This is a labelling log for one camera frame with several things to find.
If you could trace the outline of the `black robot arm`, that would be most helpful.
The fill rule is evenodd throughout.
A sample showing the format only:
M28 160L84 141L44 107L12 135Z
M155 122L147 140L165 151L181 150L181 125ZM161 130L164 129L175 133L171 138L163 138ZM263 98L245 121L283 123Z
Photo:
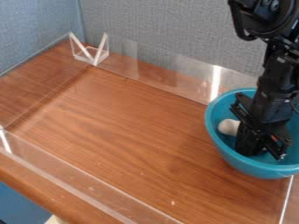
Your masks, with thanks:
M237 37L265 42L256 93L237 92L229 107L240 120L235 150L247 157L267 151L281 160L299 105L299 0L228 0L228 7Z

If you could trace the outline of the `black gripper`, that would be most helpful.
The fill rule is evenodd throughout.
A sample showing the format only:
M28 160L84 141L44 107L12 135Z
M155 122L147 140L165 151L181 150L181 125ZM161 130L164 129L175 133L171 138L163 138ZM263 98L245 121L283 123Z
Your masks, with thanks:
M287 155L287 148L292 145L285 124L296 112L299 86L284 85L283 79L260 76L255 96L249 98L236 92L235 98L229 110L240 120L236 152L251 157L268 151L276 160L281 160Z

